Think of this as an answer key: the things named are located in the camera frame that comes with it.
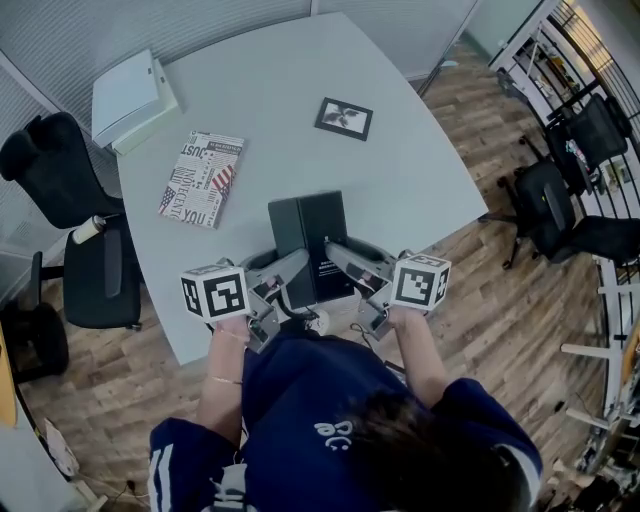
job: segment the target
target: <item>table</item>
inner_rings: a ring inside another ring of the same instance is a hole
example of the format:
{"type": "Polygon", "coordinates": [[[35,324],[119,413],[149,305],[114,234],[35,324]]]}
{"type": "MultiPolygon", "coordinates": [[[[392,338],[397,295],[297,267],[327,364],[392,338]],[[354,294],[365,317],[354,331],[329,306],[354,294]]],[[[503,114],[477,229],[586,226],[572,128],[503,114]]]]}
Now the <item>table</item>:
{"type": "Polygon", "coordinates": [[[227,39],[165,73],[184,114],[119,157],[118,167],[145,282],[181,364],[206,354],[209,332],[187,315],[179,274],[274,247],[269,201],[339,189],[349,235],[396,254],[487,211],[422,100],[341,13],[227,39]],[[373,110],[366,142],[314,128],[325,97],[373,110]],[[246,139],[216,231],[157,213],[191,130],[246,139]]]}

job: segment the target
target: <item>picture frame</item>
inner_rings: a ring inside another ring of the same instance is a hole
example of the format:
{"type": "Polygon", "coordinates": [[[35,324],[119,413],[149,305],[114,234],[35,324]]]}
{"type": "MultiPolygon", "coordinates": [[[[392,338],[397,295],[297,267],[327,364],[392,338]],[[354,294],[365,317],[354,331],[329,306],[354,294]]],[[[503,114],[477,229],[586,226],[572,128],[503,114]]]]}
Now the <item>picture frame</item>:
{"type": "Polygon", "coordinates": [[[332,98],[322,100],[316,128],[366,141],[373,110],[332,98]]]}
{"type": "Polygon", "coordinates": [[[602,175],[611,192],[618,190],[619,184],[630,183],[633,180],[629,168],[621,157],[613,157],[609,162],[602,164],[602,169],[602,175]]]}

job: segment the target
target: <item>white box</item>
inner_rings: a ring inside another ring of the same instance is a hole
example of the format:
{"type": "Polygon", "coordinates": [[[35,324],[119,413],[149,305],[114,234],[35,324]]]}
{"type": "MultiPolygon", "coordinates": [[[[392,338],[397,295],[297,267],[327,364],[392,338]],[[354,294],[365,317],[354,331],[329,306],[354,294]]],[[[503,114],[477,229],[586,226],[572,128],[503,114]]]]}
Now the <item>white box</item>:
{"type": "Polygon", "coordinates": [[[446,295],[451,262],[428,254],[399,260],[393,274],[391,304],[433,310],[446,295]]]}
{"type": "Polygon", "coordinates": [[[183,272],[180,280],[187,311],[206,323],[251,312],[242,267],[207,265],[183,272]]]}
{"type": "Polygon", "coordinates": [[[153,58],[145,50],[93,83],[91,138],[105,147],[163,109],[153,58]]]}
{"type": "Polygon", "coordinates": [[[154,59],[153,66],[158,78],[158,90],[160,91],[160,101],[162,102],[163,110],[158,115],[139,124],[111,143],[111,147],[120,155],[126,155],[133,148],[151,137],[161,126],[177,119],[182,113],[180,105],[178,105],[178,101],[173,94],[173,89],[171,89],[171,85],[164,74],[164,69],[162,69],[160,65],[160,61],[154,59]]]}

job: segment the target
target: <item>book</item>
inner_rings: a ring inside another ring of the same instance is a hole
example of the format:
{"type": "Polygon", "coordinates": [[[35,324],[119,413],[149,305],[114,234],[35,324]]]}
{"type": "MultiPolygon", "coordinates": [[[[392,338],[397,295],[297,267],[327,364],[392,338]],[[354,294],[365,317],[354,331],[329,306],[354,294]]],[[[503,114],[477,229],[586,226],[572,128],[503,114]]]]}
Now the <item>book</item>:
{"type": "Polygon", "coordinates": [[[158,213],[217,228],[243,145],[244,139],[192,131],[171,172],[158,213]]]}

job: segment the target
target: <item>wooden floor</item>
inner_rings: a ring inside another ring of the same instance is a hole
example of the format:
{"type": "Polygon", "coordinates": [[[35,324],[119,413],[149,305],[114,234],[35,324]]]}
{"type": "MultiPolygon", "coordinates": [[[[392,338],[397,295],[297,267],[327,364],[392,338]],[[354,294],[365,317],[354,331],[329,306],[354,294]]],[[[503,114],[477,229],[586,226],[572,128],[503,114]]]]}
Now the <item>wooden floor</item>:
{"type": "MultiPolygon", "coordinates": [[[[534,118],[501,95],[496,79],[463,45],[453,55],[425,102],[464,159],[490,210],[508,210],[500,176],[533,161],[518,145],[535,132],[534,118]]],[[[602,403],[602,363],[561,354],[561,343],[596,344],[597,274],[582,255],[563,265],[532,260],[526,246],[514,269],[502,270],[514,228],[473,223],[430,248],[453,262],[447,299],[429,323],[446,366],[456,376],[478,379],[522,424],[547,468],[556,457],[570,462],[587,428],[554,413],[560,401],[594,413],[602,403]]],[[[61,306],[61,289],[47,300],[61,306]]],[[[21,389],[36,420],[50,418],[69,442],[87,483],[107,495],[127,479],[146,493],[148,435],[167,416],[191,418],[203,377],[202,361],[179,367],[146,293],[143,330],[89,331],[67,324],[71,364],[59,378],[21,389]]],[[[385,353],[399,361],[394,340],[385,353]]],[[[127,508],[121,498],[116,508],[127,508]]]]}

